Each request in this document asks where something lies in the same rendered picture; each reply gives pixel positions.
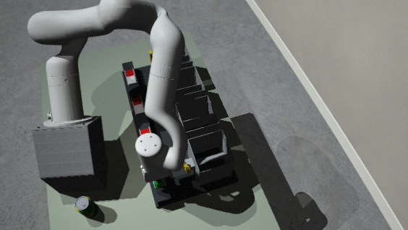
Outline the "dark green drink can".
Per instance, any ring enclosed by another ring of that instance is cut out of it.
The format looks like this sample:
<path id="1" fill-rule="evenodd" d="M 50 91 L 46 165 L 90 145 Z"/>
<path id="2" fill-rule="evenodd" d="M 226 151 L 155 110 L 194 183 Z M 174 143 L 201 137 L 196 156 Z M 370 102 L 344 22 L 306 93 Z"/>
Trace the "dark green drink can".
<path id="1" fill-rule="evenodd" d="M 98 206 L 87 196 L 77 198 L 75 207 L 86 218 L 93 218 L 98 213 Z"/>

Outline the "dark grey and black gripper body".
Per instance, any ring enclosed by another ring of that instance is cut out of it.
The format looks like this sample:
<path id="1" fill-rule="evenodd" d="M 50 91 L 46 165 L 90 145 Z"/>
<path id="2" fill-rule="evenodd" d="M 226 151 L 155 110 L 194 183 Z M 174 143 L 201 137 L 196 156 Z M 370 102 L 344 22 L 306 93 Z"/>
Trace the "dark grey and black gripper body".
<path id="1" fill-rule="evenodd" d="M 162 171 L 158 172 L 157 174 L 149 174 L 148 172 L 145 171 L 145 169 L 142 169 L 143 172 L 143 177 L 146 182 L 153 182 L 159 179 L 166 178 L 170 175 L 170 171 L 163 169 Z"/>

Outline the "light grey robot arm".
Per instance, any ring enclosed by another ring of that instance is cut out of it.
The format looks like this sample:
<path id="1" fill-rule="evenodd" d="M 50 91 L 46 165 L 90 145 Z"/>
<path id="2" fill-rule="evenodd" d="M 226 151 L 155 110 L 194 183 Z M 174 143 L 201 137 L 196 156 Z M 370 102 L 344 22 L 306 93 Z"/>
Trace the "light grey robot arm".
<path id="1" fill-rule="evenodd" d="M 149 174 L 163 169 L 180 171 L 187 152 L 187 134 L 173 106 L 185 41 L 168 12 L 153 1 L 101 0 L 94 7 L 38 12 L 29 19 L 27 31 L 36 43 L 61 46 L 59 54 L 46 62 L 51 120 L 43 125 L 65 127 L 93 120 L 83 113 L 78 59 L 88 38 L 117 29 L 141 30 L 150 35 L 153 58 L 145 115 L 160 124 L 173 141 L 170 147 L 154 133 L 139 136 L 135 148 L 141 168 Z"/>

